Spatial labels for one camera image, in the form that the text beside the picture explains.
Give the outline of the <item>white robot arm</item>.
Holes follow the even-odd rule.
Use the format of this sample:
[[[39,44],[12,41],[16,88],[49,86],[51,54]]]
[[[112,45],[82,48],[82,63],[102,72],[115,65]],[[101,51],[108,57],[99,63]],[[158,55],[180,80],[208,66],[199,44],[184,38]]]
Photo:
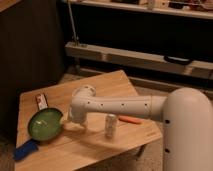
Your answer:
[[[90,112],[163,122],[163,171],[213,171],[213,104],[201,91],[179,88],[166,96],[98,97],[95,88],[74,91],[69,119]]]

